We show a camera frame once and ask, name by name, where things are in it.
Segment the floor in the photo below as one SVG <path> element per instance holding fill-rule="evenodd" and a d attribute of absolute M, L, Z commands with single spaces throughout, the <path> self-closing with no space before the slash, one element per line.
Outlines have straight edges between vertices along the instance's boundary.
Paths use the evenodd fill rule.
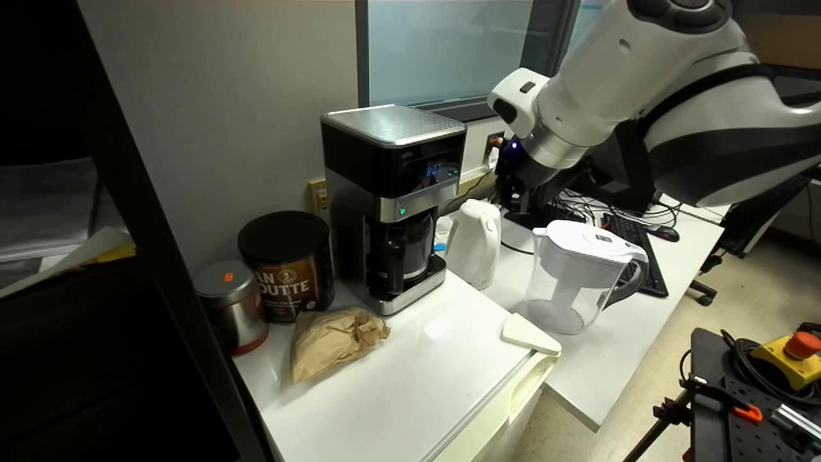
<path fill-rule="evenodd" d="M 699 327 L 769 341 L 803 322 L 821 322 L 818 249 L 765 237 L 751 255 L 744 259 L 724 256 L 724 264 L 701 279 L 718 290 L 713 306 L 702 308 L 693 297 L 678 306 L 597 432 L 590 432 L 551 394 L 543 394 L 518 444 L 515 462 L 622 462 L 654 423 L 651 406 L 679 394 L 678 362 Z M 687 430 L 669 426 L 642 459 L 678 462 L 687 446 Z"/>

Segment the black coffee maker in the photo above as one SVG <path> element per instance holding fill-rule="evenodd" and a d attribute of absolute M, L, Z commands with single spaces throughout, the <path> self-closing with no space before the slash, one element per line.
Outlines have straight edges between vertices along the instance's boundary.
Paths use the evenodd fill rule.
<path fill-rule="evenodd" d="M 464 123 L 374 105 L 321 119 L 337 278 L 380 317 L 443 283 L 438 208 L 457 199 Z"/>

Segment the coffee canister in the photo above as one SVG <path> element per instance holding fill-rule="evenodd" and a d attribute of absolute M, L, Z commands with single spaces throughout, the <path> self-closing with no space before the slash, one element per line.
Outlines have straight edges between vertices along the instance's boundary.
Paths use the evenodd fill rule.
<path fill-rule="evenodd" d="M 265 344 L 269 327 L 262 317 L 260 286 L 244 263 L 206 264 L 194 288 L 227 353 L 247 355 Z"/>
<path fill-rule="evenodd" d="M 293 324 L 300 310 L 325 310 L 333 300 L 329 224 L 312 213 L 279 210 L 238 231 L 238 251 L 253 269 L 265 318 Z"/>

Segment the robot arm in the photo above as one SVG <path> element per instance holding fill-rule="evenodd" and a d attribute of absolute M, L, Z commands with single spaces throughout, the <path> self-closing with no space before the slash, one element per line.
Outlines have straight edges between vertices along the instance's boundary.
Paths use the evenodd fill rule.
<path fill-rule="evenodd" d="M 656 188 L 696 206 L 738 204 L 821 163 L 821 102 L 782 105 L 763 73 L 738 73 L 751 64 L 728 0 L 614 0 L 557 77 L 515 70 L 488 105 L 523 141 L 532 160 L 515 174 L 532 188 L 622 122 L 651 115 Z"/>

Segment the white table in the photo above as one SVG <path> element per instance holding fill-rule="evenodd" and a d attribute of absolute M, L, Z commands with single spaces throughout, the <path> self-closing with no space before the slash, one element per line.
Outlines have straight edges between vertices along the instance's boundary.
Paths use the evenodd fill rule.
<path fill-rule="evenodd" d="M 337 290 L 337 308 L 363 306 L 345 286 Z M 260 349 L 234 362 L 284 459 L 472 459 L 522 412 L 515 394 L 537 394 L 555 365 L 502 341 L 509 318 L 450 272 L 387 318 L 380 349 L 321 382 L 289 385 L 293 327 L 273 327 Z"/>
<path fill-rule="evenodd" d="M 651 237 L 651 249 L 669 290 L 668 297 L 636 293 L 601 314 L 581 337 L 557 337 L 561 362 L 557 362 L 546 385 L 593 430 L 606 421 L 720 237 L 720 225 L 687 213 L 678 218 L 678 231 L 678 243 Z M 502 220 L 502 241 L 533 249 L 532 231 L 510 220 Z M 532 264 L 533 256 L 502 249 L 486 296 L 509 310 L 515 308 L 527 297 Z"/>

